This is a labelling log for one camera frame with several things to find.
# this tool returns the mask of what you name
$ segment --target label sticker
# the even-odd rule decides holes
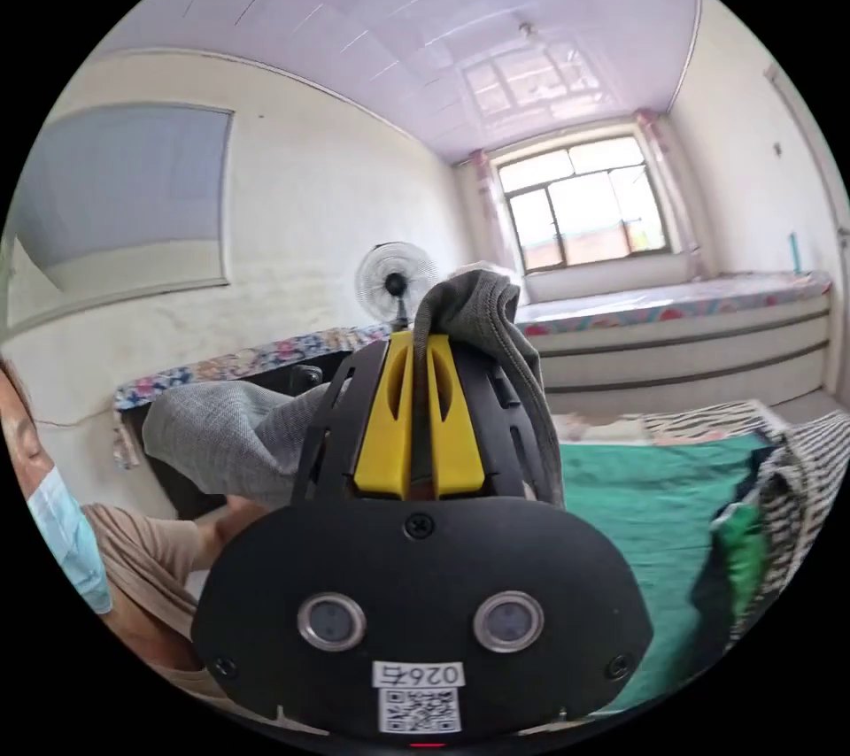
[[[451,661],[439,665],[411,664],[402,661],[372,662],[372,687],[392,689],[458,689],[463,679],[463,662]]]
[[[417,736],[460,732],[456,688],[381,688],[378,706],[381,732]]]

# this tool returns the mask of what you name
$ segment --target qr code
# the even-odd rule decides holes
[[[458,690],[381,689],[381,732],[438,735],[460,732]]]

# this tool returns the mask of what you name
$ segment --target screw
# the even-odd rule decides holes
[[[434,521],[427,514],[411,514],[405,520],[405,532],[414,541],[423,541],[434,532]]]
[[[219,656],[219,658],[212,663],[212,666],[215,668],[216,673],[225,679],[233,679],[238,671],[236,663],[233,660],[228,659],[227,656]]]
[[[631,658],[629,656],[614,656],[606,665],[605,676],[615,682],[626,676],[631,670]]]

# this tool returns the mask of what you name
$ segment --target electric fan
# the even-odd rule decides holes
[[[404,331],[438,279],[437,268],[422,249],[410,243],[380,243],[360,262],[357,298],[377,320]]]

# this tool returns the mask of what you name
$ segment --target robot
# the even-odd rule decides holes
[[[237,704],[352,747],[474,744],[586,718],[653,637],[623,556],[554,504],[497,362],[432,335],[427,365],[418,417],[409,331],[342,363],[290,505],[228,545],[192,629]],[[417,447],[430,499],[413,495]]]

